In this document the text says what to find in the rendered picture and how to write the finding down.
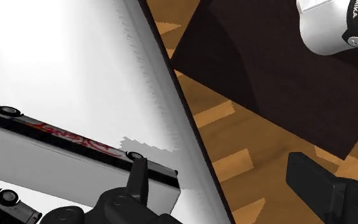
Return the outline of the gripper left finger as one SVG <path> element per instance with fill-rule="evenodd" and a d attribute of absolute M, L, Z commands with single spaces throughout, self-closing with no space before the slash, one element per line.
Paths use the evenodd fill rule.
<path fill-rule="evenodd" d="M 78 206 L 58 207 L 39 224 L 182 224 L 169 214 L 148 209 L 148 192 L 148 160 L 136 158 L 126 187 L 104 192 L 87 213 Z"/>

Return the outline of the white table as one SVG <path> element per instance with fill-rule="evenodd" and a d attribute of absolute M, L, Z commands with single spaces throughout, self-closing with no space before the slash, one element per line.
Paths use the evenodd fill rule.
<path fill-rule="evenodd" d="M 0 106 L 18 109 L 25 116 L 118 150 L 141 154 L 148 160 L 147 208 L 184 224 L 174 215 L 174 209 L 182 199 L 183 180 L 189 177 L 187 168 L 161 161 L 147 153 L 145 146 L 124 147 L 88 135 L 88 117 L 98 109 L 83 107 L 88 85 L 78 76 L 75 32 L 68 10 L 68 5 L 59 0 L 0 0 Z M 218 196 L 221 210 L 230 224 L 235 224 L 148 4 L 136 0 L 127 9 L 119 9 L 118 18 L 138 11 L 141 16 L 125 21 L 123 37 L 118 40 L 134 54 L 132 65 L 139 70 L 134 83 L 149 92 L 151 109 L 162 116 L 168 148 L 192 149 L 189 157 L 195 161 L 195 169 L 209 175 L 213 184 L 206 189 L 206 198 Z M 120 115 L 122 105 L 120 101 L 114 110 L 100 110 L 102 120 Z M 58 207 L 78 206 L 85 213 L 95 207 L 1 180 L 0 188 L 15 191 L 23 203 L 42 213 L 41 219 Z"/>

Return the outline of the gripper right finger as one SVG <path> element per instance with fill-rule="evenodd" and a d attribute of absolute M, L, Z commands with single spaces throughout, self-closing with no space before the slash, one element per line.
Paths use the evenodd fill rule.
<path fill-rule="evenodd" d="M 337 177 L 302 152 L 290 152 L 286 183 L 324 224 L 358 224 L 358 180 Z"/>

